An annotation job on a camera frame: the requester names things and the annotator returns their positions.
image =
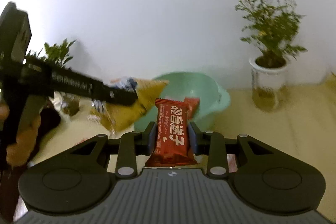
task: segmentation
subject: yellow snack bag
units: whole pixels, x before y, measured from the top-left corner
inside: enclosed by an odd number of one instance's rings
[[[138,99],[131,106],[108,103],[100,103],[97,106],[97,103],[94,102],[89,118],[99,121],[111,133],[116,133],[128,128],[145,115],[154,106],[155,99],[160,96],[169,81],[128,78],[112,83],[119,88],[128,88],[128,85],[135,86]]]

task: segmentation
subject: white wall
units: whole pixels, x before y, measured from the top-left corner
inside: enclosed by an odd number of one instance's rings
[[[9,0],[0,0],[0,9]],[[152,78],[174,70],[203,71],[224,87],[249,87],[248,58],[258,51],[239,40],[237,0],[12,0],[30,17],[31,47],[78,38],[74,69],[103,78]],[[296,42],[309,52],[292,63],[292,84],[319,82],[335,39],[334,0],[297,0],[303,19]]]

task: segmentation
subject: soil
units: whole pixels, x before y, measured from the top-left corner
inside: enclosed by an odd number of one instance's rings
[[[258,57],[255,63],[263,68],[278,69],[286,65],[286,60],[271,53]]]

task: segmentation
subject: gray ribbed plate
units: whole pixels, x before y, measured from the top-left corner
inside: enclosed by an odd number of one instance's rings
[[[249,208],[223,180],[200,169],[144,169],[121,180],[111,195],[92,210],[55,217],[29,211],[19,224],[327,224],[319,213],[273,216]]]

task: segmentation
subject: human hand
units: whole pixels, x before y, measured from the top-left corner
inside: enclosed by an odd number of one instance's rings
[[[0,120],[5,121],[9,115],[9,107],[0,105]],[[7,163],[12,167],[24,165],[36,144],[37,130],[41,125],[41,117],[38,115],[31,125],[16,135],[16,143],[7,146]]]

